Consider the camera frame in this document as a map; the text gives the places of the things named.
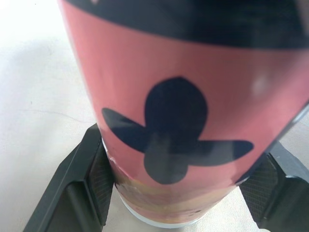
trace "black flower shape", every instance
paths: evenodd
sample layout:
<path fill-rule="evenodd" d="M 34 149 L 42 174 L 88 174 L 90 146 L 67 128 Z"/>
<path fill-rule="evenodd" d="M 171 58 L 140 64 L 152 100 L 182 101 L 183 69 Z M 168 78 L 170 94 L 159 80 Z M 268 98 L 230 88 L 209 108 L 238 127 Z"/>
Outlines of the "black flower shape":
<path fill-rule="evenodd" d="M 146 127 L 108 108 L 103 108 L 102 114 L 122 142 L 145 154 L 145 169 L 160 184 L 181 181 L 189 165 L 221 165 L 253 149 L 253 144 L 244 140 L 198 140 L 207 120 L 207 103 L 182 77 L 151 89 L 145 104 Z"/>

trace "dark blue stripe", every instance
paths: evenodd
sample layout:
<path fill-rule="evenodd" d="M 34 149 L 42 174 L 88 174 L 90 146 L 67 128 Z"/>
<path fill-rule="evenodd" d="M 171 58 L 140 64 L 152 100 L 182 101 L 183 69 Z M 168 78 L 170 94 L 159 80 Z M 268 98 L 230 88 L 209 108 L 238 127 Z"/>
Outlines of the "dark blue stripe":
<path fill-rule="evenodd" d="M 66 0 L 116 24 L 191 42 L 305 48 L 294 0 Z"/>

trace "pink can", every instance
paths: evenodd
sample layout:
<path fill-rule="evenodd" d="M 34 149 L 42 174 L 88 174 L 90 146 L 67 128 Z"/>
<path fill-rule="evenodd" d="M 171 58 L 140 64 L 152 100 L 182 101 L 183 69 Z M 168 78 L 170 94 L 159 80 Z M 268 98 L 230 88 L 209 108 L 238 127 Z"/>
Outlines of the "pink can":
<path fill-rule="evenodd" d="M 302 1 L 61 5 L 118 192 L 149 224 L 197 221 L 306 108 Z"/>

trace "can bottom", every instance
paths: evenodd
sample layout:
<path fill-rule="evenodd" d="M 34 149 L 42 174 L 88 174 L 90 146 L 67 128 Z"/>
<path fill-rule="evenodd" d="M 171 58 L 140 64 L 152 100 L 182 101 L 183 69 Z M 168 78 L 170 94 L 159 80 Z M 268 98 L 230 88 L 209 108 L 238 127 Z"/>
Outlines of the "can bottom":
<path fill-rule="evenodd" d="M 152 221 L 142 215 L 140 215 L 139 213 L 137 213 L 134 209 L 132 209 L 122 198 L 122 196 L 119 194 L 120 199 L 122 200 L 122 202 L 124 203 L 124 205 L 126 206 L 126 208 L 130 211 L 131 214 L 133 214 L 135 217 L 137 217 L 139 220 L 141 220 L 142 222 L 145 222 L 151 226 L 155 226 L 155 227 L 160 227 L 160 228 L 166 228 L 166 229 L 175 229 L 175 228 L 181 228 L 181 227 L 185 227 L 185 226 L 189 226 L 193 223 L 196 223 L 197 221 L 199 221 L 201 218 L 203 218 L 205 215 L 201 216 L 200 218 L 193 220 L 193 221 L 189 221 L 189 222 L 185 222 L 185 223 L 177 223 L 177 224 L 169 224 L 169 223 L 161 223 L 161 222 L 157 222 L 157 221 Z"/>

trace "white surface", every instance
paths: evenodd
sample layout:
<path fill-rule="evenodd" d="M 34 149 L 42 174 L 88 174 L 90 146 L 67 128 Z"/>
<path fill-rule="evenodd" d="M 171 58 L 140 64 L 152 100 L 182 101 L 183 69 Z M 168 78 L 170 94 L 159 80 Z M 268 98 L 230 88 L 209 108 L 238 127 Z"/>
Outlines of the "white surface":
<path fill-rule="evenodd" d="M 57 166 L 94 122 L 56 1 L 0 0 L 0 232 L 23 230 Z M 283 140 L 300 156 L 309 150 L 308 122 Z M 104 231 L 259 230 L 236 189 L 198 223 L 173 230 L 139 221 L 114 192 Z"/>

